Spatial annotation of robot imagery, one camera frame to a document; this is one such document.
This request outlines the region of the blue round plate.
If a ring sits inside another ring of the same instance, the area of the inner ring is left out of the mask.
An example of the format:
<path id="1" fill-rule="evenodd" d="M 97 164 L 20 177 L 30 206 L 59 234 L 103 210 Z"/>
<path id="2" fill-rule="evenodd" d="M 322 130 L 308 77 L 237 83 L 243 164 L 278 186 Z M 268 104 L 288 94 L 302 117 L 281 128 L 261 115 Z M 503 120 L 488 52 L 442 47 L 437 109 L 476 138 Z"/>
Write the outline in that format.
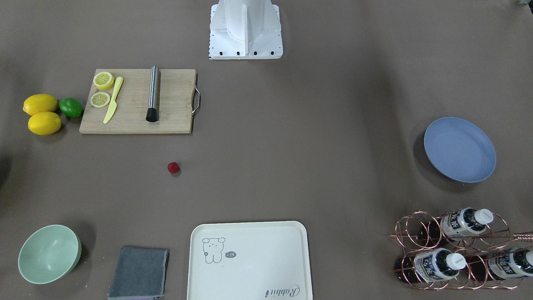
<path id="1" fill-rule="evenodd" d="M 425 130 L 425 154 L 441 174 L 462 183 L 489 178 L 497 163 L 491 139 L 475 124 L 458 117 L 442 117 Z"/>

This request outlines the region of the cream rabbit tray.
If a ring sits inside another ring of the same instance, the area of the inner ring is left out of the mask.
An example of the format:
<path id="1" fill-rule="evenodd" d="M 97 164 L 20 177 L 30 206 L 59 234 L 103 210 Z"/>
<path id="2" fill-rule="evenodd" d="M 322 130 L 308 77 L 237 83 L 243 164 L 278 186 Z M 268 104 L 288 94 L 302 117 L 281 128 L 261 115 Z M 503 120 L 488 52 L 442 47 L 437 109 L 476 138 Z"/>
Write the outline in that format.
<path id="1" fill-rule="evenodd" d="M 202 224 L 190 238 L 189 300 L 312 300 L 308 232 L 298 221 Z"/>

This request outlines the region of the steel muddler black tip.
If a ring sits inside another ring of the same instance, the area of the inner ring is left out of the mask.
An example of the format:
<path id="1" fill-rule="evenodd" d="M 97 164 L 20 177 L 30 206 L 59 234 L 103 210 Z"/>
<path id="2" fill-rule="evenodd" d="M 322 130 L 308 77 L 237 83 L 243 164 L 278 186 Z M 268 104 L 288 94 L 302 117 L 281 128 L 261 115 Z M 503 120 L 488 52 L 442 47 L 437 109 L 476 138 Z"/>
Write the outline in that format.
<path id="1" fill-rule="evenodd" d="M 148 109 L 145 119 L 148 122 L 157 122 L 159 119 L 158 105 L 159 105 L 159 89 L 160 89 L 160 70 L 154 65 L 151 68 L 151 77 L 149 85 L 149 99 Z"/>

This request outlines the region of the yellow plastic knife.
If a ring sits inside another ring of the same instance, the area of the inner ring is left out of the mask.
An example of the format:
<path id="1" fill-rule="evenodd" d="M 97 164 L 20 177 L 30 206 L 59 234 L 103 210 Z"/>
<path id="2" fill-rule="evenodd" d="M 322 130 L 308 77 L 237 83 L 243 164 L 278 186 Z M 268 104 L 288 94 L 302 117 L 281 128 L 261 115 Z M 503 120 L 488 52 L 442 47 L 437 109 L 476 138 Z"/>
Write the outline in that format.
<path id="1" fill-rule="evenodd" d="M 119 95 L 119 92 L 120 92 L 120 89 L 122 87 L 122 84 L 124 83 L 124 78 L 122 76 L 119 76 L 115 79 L 115 84 L 114 84 L 114 89 L 113 89 L 113 92 L 112 92 L 112 97 L 110 98 L 110 102 L 109 102 L 109 105 L 108 105 L 108 110 L 105 114 L 105 117 L 103 119 L 103 124 L 107 124 L 109 123 L 109 121 L 112 119 L 112 117 L 114 116 L 115 112 L 116 112 L 116 109 L 118 107 L 118 104 L 117 104 L 117 97 Z"/>

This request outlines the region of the upper lemon slice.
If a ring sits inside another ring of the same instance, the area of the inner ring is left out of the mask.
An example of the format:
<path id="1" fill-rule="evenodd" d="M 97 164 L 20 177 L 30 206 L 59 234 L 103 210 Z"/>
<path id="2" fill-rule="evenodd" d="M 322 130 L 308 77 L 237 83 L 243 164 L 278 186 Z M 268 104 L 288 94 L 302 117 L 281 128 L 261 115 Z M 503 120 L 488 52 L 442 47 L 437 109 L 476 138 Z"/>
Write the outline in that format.
<path id="1" fill-rule="evenodd" d="M 95 108 L 104 108 L 110 103 L 111 96 L 106 92 L 96 92 L 90 98 L 91 106 Z"/>

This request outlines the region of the lemon slice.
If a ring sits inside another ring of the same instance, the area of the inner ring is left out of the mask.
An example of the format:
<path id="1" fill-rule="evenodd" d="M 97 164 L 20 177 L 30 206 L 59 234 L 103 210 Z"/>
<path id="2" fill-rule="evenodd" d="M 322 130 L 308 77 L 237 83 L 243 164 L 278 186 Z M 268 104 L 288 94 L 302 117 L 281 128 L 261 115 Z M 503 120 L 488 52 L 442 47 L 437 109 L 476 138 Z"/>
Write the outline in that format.
<path id="1" fill-rule="evenodd" d="M 91 106 L 95 108 L 104 108 L 110 103 L 111 96 L 106 92 L 96 92 L 90 98 Z"/>
<path id="2" fill-rule="evenodd" d="M 99 90 L 108 90 L 114 86 L 115 78 L 110 72 L 99 72 L 93 77 L 93 84 Z"/>

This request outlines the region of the grey folded cloth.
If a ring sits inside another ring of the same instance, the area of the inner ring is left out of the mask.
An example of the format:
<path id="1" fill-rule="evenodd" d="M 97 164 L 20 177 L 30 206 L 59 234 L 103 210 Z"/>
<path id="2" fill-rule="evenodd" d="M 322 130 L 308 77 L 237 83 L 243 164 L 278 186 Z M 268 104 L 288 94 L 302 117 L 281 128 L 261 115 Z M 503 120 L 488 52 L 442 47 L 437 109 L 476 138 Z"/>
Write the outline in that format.
<path id="1" fill-rule="evenodd" d="M 164 296 L 168 251 L 123 246 L 109 287 L 109 300 L 157 300 Z"/>

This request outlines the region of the lower lemon slice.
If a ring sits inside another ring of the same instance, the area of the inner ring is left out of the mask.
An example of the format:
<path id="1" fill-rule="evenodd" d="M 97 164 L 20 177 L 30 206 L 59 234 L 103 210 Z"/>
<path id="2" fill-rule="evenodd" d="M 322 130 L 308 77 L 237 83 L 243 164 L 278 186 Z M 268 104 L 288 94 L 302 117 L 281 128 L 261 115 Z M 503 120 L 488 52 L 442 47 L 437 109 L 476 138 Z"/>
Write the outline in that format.
<path id="1" fill-rule="evenodd" d="M 110 72 L 99 72 L 93 77 L 93 84 L 99 90 L 108 90 L 114 86 L 115 78 Z"/>

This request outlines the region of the front tea bottle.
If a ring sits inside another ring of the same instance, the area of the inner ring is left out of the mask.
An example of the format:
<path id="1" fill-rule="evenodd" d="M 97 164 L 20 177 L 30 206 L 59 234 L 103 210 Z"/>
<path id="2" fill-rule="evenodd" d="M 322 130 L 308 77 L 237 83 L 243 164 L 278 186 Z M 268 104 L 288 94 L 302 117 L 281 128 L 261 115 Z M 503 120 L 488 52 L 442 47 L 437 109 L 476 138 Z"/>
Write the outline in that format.
<path id="1" fill-rule="evenodd" d="M 394 273 L 406 284 L 448 281 L 466 268 L 466 258 L 443 247 L 422 251 L 396 260 Z"/>

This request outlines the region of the tea bottle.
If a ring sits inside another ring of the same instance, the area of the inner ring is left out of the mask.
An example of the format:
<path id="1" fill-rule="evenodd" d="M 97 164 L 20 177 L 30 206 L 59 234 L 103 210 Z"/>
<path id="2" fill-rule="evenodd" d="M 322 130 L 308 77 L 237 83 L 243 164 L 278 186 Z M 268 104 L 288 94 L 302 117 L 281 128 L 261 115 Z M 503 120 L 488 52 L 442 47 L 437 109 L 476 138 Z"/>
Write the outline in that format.
<path id="1" fill-rule="evenodd" d="M 513 247 L 486 255 L 468 258 L 474 281 L 510 280 L 530 278 L 533 275 L 533 252 L 531 249 Z"/>
<path id="2" fill-rule="evenodd" d="M 466 268 L 466 258 L 443 247 L 422 251 L 396 260 L 394 273 L 406 284 L 448 281 Z"/>
<path id="3" fill-rule="evenodd" d="M 489 209 L 465 207 L 422 225 L 416 239 L 427 247 L 443 247 L 464 238 L 481 235 L 493 220 L 494 214 Z"/>

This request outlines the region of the green lime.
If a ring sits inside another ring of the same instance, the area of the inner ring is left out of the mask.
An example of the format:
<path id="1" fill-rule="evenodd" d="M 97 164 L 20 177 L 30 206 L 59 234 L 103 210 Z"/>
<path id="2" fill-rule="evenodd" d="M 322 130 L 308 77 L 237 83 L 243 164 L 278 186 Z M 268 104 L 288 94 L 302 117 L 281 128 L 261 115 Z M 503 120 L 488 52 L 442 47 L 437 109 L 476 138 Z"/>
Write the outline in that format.
<path id="1" fill-rule="evenodd" d="M 59 108 L 61 112 L 69 118 L 79 118 L 84 112 L 81 103 L 73 97 L 66 97 L 59 101 Z"/>

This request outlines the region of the rear tea bottle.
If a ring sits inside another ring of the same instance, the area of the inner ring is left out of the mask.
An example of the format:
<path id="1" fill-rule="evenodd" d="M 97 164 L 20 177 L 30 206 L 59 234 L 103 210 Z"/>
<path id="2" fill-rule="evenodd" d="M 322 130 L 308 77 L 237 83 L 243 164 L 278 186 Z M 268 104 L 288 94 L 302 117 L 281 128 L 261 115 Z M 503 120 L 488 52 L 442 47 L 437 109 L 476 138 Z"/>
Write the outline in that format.
<path id="1" fill-rule="evenodd" d="M 468 258 L 474 281 L 510 280 L 530 278 L 533 275 L 533 252 L 531 249 L 513 247 L 486 255 Z"/>
<path id="2" fill-rule="evenodd" d="M 422 225 L 416 239 L 427 247 L 443 247 L 464 238 L 481 235 L 493 220 L 494 214 L 489 209 L 465 207 Z"/>

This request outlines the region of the upper yellow lemon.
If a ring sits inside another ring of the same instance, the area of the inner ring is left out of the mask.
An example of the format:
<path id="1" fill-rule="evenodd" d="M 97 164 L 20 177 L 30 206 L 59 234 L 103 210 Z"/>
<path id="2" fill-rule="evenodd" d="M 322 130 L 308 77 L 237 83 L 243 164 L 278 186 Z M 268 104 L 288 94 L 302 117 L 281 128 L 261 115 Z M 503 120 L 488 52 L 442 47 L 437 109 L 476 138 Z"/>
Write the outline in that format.
<path id="1" fill-rule="evenodd" d="M 28 129 L 36 135 L 51 135 L 61 128 L 62 122 L 54 112 L 39 112 L 29 118 Z"/>

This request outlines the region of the lower yellow lemon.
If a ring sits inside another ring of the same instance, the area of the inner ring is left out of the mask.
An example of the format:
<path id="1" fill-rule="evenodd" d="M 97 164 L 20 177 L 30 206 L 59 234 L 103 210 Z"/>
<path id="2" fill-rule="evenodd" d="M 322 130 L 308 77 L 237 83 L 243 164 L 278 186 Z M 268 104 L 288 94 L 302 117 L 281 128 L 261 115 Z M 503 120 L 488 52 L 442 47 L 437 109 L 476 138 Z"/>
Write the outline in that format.
<path id="1" fill-rule="evenodd" d="M 55 112 L 58 103 L 54 96 L 41 93 L 28 97 L 23 103 L 22 110 L 30 116 L 40 112 Z"/>

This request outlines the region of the mint green bowl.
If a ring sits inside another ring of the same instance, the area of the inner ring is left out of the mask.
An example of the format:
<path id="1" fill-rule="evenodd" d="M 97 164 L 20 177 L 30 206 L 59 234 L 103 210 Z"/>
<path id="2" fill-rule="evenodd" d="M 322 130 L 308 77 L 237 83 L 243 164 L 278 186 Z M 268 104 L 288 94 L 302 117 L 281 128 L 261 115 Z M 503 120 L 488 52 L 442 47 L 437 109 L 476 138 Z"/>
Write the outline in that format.
<path id="1" fill-rule="evenodd" d="M 48 225 L 25 241 L 18 256 L 18 270 L 30 283 L 52 283 L 75 268 L 81 252 L 80 238 L 73 230 L 64 225 Z"/>

